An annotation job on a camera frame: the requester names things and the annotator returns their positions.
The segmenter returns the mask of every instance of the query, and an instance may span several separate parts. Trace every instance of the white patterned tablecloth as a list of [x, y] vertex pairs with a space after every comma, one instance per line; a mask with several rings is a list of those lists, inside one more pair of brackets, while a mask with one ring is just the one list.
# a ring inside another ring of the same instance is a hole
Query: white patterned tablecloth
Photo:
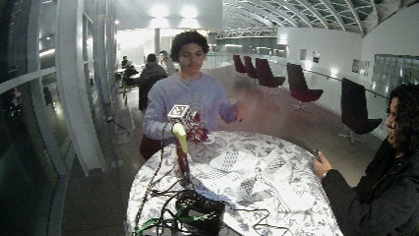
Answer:
[[[160, 160], [158, 151], [132, 183], [126, 210], [129, 232], [133, 232], [145, 189]], [[153, 189], [165, 191], [176, 183], [176, 161], [176, 148], [170, 145], [164, 149]], [[194, 189], [208, 198], [229, 203], [223, 222], [239, 234], [342, 235], [319, 179], [313, 173], [313, 155], [299, 146], [262, 134], [219, 131], [209, 133], [202, 144], [189, 143], [189, 161]], [[172, 190], [182, 189], [176, 184]], [[148, 198], [138, 225], [160, 217], [168, 199]], [[275, 227], [254, 228], [259, 221]], [[237, 235], [237, 232], [223, 230], [219, 235]]]

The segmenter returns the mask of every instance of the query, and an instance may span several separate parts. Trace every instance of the dark hair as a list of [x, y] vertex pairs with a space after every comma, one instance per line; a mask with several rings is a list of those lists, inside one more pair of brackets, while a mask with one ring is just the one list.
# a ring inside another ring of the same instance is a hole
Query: dark hair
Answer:
[[172, 43], [170, 57], [174, 62], [180, 62], [180, 52], [188, 43], [196, 43], [202, 48], [204, 53], [209, 53], [208, 39], [196, 30], [181, 32], [174, 36]]
[[156, 61], [156, 54], [154, 53], [150, 53], [150, 54], [148, 54], [148, 56], [146, 56], [146, 62], [154, 62]]
[[395, 146], [407, 153], [419, 149], [419, 85], [402, 84], [390, 93], [390, 102], [398, 98]]
[[169, 53], [168, 53], [168, 51], [166, 50], [162, 50], [161, 52], [158, 52], [160, 54], [162, 54], [164, 55], [164, 57], [168, 57], [169, 56]]

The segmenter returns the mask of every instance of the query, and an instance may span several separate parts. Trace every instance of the person sitting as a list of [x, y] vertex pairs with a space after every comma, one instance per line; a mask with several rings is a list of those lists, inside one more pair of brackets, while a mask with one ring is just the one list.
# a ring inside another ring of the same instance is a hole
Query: person sitting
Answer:
[[330, 206], [346, 236], [415, 235], [419, 221], [419, 85], [390, 93], [387, 137], [355, 188], [322, 152], [314, 159]]
[[168, 76], [173, 75], [176, 73], [173, 61], [169, 58], [169, 54], [165, 50], [160, 52], [160, 65], [165, 69]]
[[122, 68], [122, 69], [126, 68], [126, 63], [128, 63], [128, 57], [124, 56], [124, 57], [122, 57], [122, 62], [121, 62], [121, 68]]
[[142, 122], [142, 141], [140, 153], [148, 159], [165, 144], [176, 141], [168, 119], [174, 104], [189, 105], [197, 112], [209, 132], [217, 131], [218, 117], [226, 123], [242, 121], [247, 108], [242, 101], [230, 103], [225, 89], [215, 77], [201, 72], [209, 53], [208, 39], [196, 31], [176, 35], [172, 44], [172, 60], [180, 63], [181, 71], [160, 80], [148, 94], [148, 106]]
[[133, 67], [133, 65], [132, 65], [132, 62], [128, 61], [126, 67], [125, 67], [125, 77], [124, 77], [124, 79], [125, 79], [125, 84], [126, 84], [128, 86], [134, 86], [136, 80], [133, 80], [133, 79], [130, 78], [130, 76], [133, 76], [133, 75], [136, 75], [136, 74], [138, 74], [138, 72], [137, 72], [137, 70], [134, 69], [134, 67]]
[[146, 56], [145, 68], [141, 71], [138, 85], [144, 86], [146, 80], [154, 75], [168, 76], [165, 69], [157, 63], [156, 54], [150, 53]]

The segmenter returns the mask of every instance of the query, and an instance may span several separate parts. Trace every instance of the arched glass roof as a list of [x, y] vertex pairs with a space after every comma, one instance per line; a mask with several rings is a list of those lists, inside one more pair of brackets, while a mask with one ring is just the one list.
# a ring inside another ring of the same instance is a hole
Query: arched glass roof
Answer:
[[418, 0], [222, 0], [222, 32], [277, 27], [343, 30], [362, 35]]

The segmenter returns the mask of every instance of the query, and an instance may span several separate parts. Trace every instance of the hand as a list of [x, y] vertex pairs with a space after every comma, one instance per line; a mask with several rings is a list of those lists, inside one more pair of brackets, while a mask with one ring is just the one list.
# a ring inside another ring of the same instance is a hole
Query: hand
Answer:
[[318, 176], [318, 178], [323, 178], [323, 174], [327, 173], [327, 171], [331, 169], [331, 164], [329, 160], [326, 159], [326, 156], [323, 155], [323, 152], [318, 152], [318, 158], [319, 161], [314, 158], [314, 173]]
[[242, 122], [242, 120], [247, 116], [247, 106], [242, 101], [237, 101], [235, 103], [235, 120]]

